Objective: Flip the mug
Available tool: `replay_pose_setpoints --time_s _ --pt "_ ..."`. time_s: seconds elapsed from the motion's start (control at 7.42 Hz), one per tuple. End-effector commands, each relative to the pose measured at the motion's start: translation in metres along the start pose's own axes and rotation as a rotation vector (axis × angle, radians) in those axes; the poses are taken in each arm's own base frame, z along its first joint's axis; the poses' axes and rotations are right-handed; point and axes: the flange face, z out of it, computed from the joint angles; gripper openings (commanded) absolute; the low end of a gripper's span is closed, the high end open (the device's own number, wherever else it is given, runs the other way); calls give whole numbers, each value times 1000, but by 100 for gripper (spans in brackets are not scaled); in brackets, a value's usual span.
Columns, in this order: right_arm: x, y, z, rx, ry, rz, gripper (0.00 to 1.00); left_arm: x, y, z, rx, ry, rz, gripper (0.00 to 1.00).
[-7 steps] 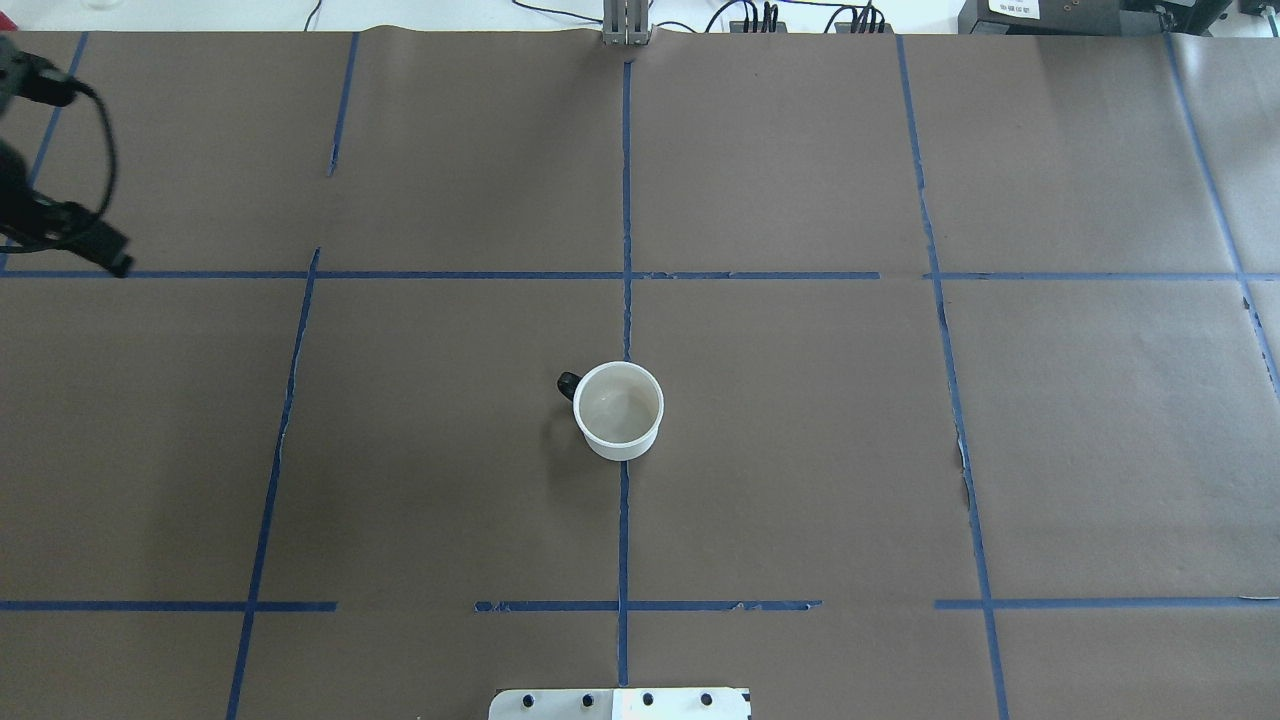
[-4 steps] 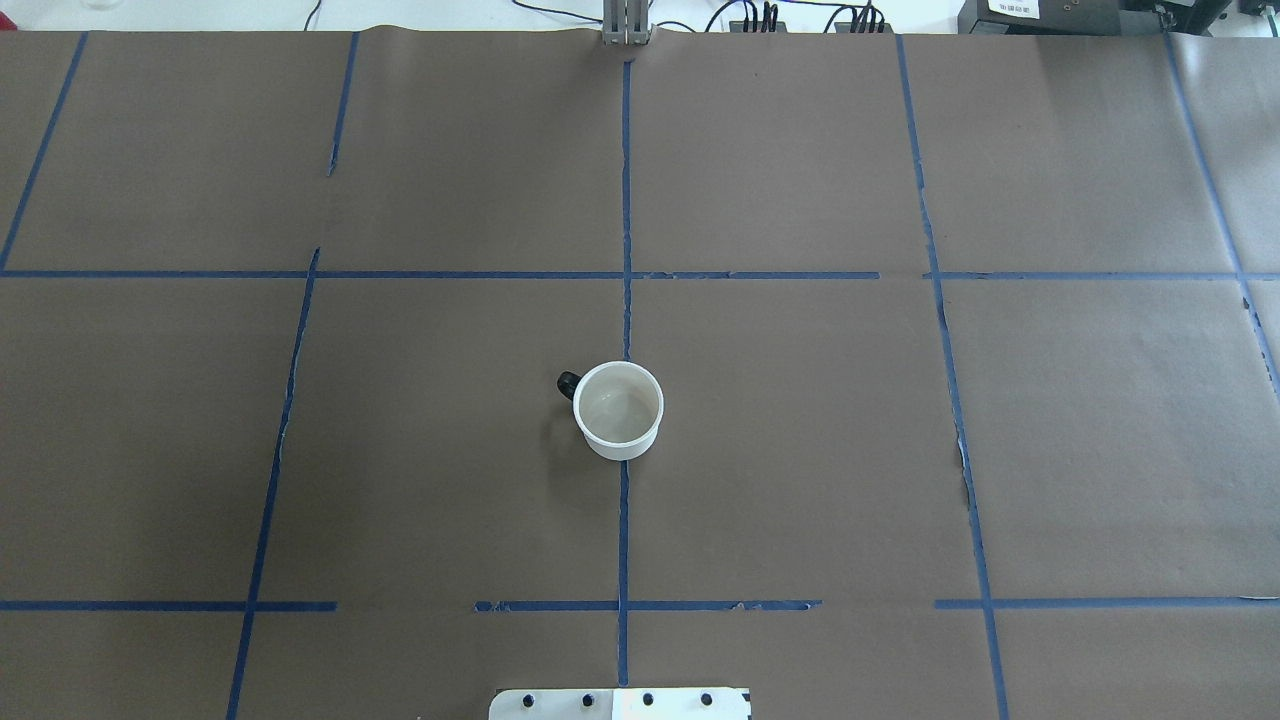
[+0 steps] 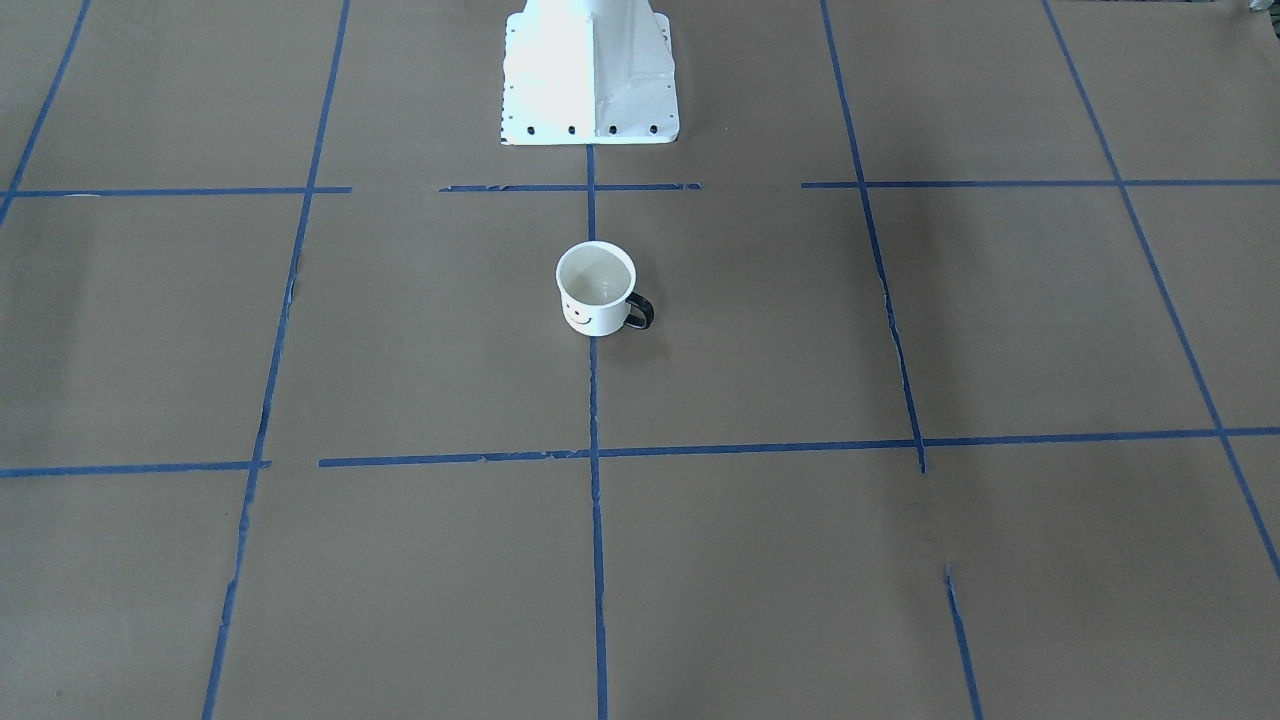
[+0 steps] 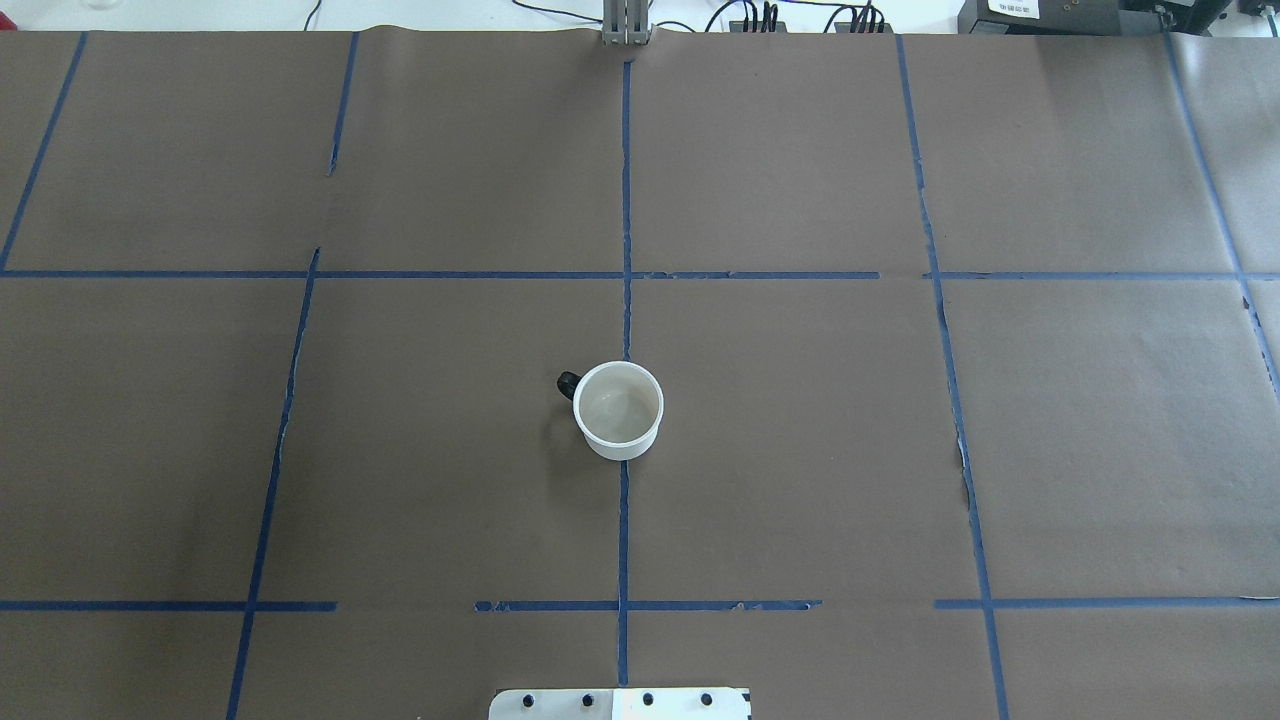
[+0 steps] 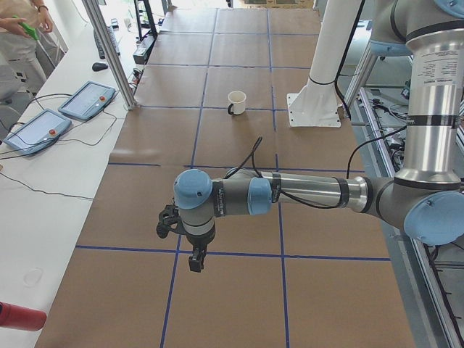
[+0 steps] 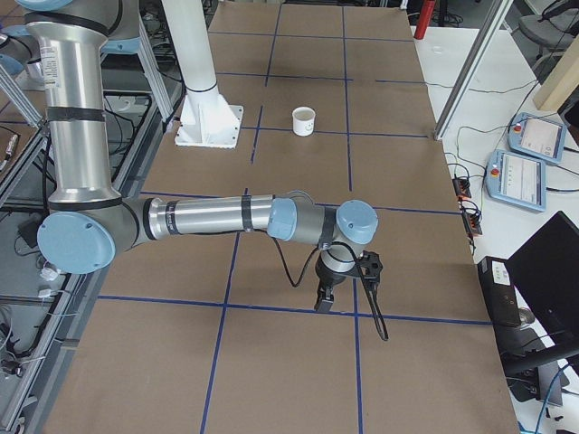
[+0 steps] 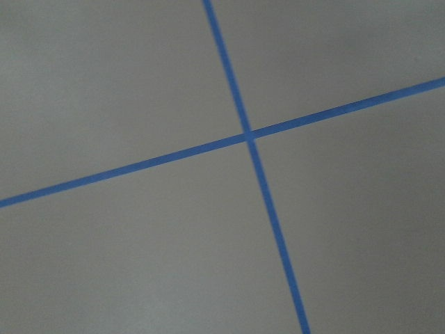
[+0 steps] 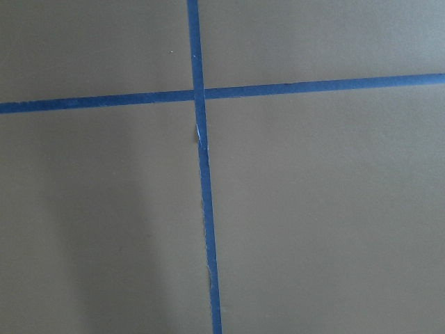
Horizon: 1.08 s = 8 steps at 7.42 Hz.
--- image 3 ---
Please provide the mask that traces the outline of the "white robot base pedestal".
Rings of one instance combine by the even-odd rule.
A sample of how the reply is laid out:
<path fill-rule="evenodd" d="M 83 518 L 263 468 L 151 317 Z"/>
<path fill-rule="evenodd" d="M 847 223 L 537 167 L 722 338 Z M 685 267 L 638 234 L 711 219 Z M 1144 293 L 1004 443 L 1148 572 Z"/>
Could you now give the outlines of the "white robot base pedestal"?
<path fill-rule="evenodd" d="M 649 1 L 527 1 L 506 18 L 500 143 L 673 143 L 669 18 Z"/>

